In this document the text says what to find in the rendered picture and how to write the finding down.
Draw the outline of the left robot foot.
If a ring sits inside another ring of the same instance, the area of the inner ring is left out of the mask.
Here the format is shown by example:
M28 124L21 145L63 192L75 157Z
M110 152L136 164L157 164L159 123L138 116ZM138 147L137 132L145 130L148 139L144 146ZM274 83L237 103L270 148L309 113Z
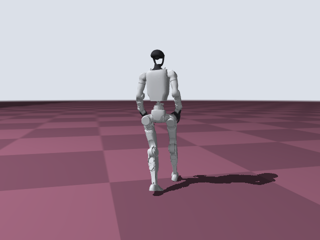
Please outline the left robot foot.
M157 186L154 184L151 184L149 187L149 191L164 191L158 184Z

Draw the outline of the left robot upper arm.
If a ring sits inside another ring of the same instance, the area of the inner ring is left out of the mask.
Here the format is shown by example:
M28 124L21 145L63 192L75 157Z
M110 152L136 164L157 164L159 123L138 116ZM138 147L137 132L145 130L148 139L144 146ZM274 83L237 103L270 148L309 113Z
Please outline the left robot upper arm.
M146 73L147 72L142 72L139 75L139 82L138 82L137 94L136 94L136 98L139 100L143 100L145 98L145 93L143 93L143 91L146 85Z

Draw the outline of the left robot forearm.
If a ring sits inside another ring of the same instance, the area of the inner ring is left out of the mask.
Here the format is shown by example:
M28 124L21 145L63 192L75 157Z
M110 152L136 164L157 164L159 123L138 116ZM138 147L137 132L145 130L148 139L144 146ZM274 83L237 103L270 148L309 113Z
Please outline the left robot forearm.
M136 103L137 103L137 110L139 111L139 112L141 112L142 113L142 115L144 115L145 113L146 113L146 111L145 111L145 109L144 109L144 101L143 101L143 99L137 99L137 96L136 96Z

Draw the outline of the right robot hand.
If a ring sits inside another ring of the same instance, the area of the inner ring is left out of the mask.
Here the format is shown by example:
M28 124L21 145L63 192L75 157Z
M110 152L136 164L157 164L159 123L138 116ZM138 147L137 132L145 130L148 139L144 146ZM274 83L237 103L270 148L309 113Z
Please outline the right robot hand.
M180 121L180 117L181 117L180 113L181 113L181 110L178 113L176 113L175 111L171 113L171 114L174 114L176 116L177 123Z

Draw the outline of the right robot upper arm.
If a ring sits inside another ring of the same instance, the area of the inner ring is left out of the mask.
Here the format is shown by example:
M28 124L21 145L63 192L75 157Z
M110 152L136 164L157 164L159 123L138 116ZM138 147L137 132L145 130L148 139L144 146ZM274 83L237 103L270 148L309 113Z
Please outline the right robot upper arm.
M180 97L179 96L179 91L178 91L178 79L177 79L177 74L173 70L166 70L167 71L167 76L170 78L170 84L172 87L171 95L173 98Z

